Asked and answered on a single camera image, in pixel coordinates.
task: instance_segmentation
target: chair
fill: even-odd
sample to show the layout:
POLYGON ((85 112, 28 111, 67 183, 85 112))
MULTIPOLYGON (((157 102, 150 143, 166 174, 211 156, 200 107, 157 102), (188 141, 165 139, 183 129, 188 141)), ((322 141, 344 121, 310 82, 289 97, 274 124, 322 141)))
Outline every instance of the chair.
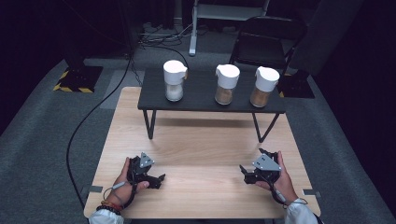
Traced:
POLYGON ((306 30, 304 22, 293 19, 268 16, 247 19, 241 25, 229 63, 281 70, 281 80, 306 30))

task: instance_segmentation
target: gray carpet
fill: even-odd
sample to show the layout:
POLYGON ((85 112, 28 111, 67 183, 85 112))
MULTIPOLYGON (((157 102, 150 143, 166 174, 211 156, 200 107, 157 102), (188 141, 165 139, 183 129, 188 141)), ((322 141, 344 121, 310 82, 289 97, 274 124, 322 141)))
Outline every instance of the gray carpet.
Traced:
MULTIPOLYGON (((213 70, 227 63, 234 35, 208 32, 198 37, 197 54, 188 56, 190 40, 177 49, 190 69, 213 70)), ((143 80, 149 67, 176 59, 167 49, 138 49, 134 68, 143 80)), ((53 91, 64 69, 57 64, 37 85, 0 138, 0 223, 86 223, 66 168, 66 150, 73 131, 98 105, 125 71, 124 59, 89 59, 104 70, 95 93, 53 91)), ((287 117, 314 190, 322 220, 329 223, 396 223, 375 186, 361 168, 332 111, 310 77, 315 99, 286 98, 287 117)), ((129 70, 121 86, 136 85, 129 70)), ((83 200, 95 174, 120 90, 94 110, 70 147, 70 166, 83 200)), ((133 223, 175 223, 175 220, 133 220, 133 223)), ((179 220, 178 223, 270 223, 269 220, 179 220)))

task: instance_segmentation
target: hand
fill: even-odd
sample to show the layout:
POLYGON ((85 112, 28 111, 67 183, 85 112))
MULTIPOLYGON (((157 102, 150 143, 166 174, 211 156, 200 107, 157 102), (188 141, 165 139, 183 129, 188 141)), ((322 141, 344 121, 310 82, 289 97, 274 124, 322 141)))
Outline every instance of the hand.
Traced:
MULTIPOLYGON (((114 203, 115 205, 118 205, 120 207, 123 207, 123 205, 126 204, 126 202, 128 202, 132 194, 132 185, 128 183, 128 179, 126 177, 128 174, 129 163, 130 163, 130 159, 127 157, 124 166, 122 168, 121 174, 119 175, 119 177, 117 177, 116 181, 114 182, 114 185, 117 185, 120 182, 125 182, 125 184, 117 189, 113 189, 106 198, 106 201, 110 203, 114 203)), ((149 186, 148 181, 142 181, 137 184, 136 192, 138 192, 141 189, 146 189, 148 186, 149 186)))
MULTIPOLYGON (((279 190, 283 197, 285 197, 285 205, 289 205, 298 199, 298 196, 294 191, 293 184, 291 183, 290 176, 286 170, 285 164, 283 163, 282 153, 280 151, 277 152, 277 162, 282 169, 280 171, 280 177, 275 182, 274 186, 275 189, 279 190)), ((256 185, 263 189, 270 190, 270 186, 264 181, 257 181, 256 185)))

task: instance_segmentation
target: sleeve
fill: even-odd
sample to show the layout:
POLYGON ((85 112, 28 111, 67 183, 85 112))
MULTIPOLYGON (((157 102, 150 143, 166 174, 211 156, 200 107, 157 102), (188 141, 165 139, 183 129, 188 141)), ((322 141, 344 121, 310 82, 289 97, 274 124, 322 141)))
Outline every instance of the sleeve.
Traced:
POLYGON ((285 224, 318 224, 318 220, 301 199, 296 199, 286 210, 285 224))
POLYGON ((100 209, 89 218, 90 224, 123 224, 123 217, 106 209, 100 209))

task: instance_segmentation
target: black table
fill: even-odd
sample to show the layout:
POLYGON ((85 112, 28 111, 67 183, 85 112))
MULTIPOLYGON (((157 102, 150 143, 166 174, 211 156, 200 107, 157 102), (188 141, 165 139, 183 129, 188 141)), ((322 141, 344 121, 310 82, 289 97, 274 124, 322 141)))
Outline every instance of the black table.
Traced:
POLYGON ((259 142, 262 143, 274 127, 279 115, 285 113, 286 110, 276 90, 270 95, 267 106, 258 108, 252 105, 249 99, 255 81, 254 73, 241 71, 232 102, 229 105, 220 105, 215 100, 218 86, 215 71, 189 71, 188 78, 184 81, 183 98, 177 102, 170 102, 165 97, 163 70, 147 69, 137 108, 143 110, 148 138, 152 139, 154 134, 157 110, 234 112, 252 114, 259 142), (149 122, 148 110, 152 110, 151 122, 149 122), (275 114, 263 136, 260 134, 256 113, 275 114))

